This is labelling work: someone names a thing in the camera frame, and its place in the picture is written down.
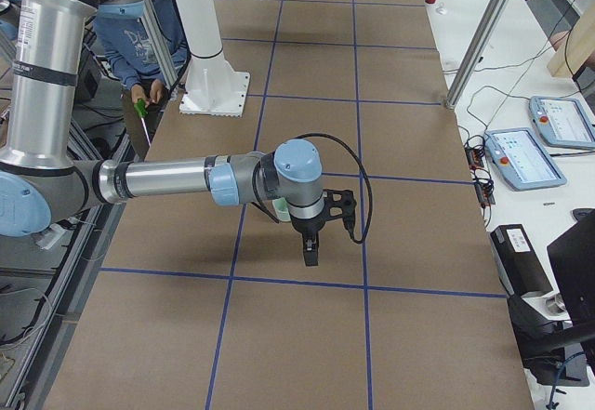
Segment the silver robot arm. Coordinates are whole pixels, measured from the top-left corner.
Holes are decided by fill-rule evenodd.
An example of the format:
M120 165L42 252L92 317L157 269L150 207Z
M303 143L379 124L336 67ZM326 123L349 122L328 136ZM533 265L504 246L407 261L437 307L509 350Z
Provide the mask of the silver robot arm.
M144 0L21 0L7 143L1 151L1 233L22 237L100 204L209 192L218 205L283 198L318 262L328 194L315 146L290 139L274 152L173 161L74 161L67 153L86 20L136 18Z

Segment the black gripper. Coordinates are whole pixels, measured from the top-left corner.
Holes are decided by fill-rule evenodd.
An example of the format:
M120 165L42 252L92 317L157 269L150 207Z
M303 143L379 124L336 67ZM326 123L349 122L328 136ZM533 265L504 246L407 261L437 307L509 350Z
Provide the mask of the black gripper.
M302 255L307 267L319 264L319 232L324 227L323 218L291 218L293 228L302 238Z

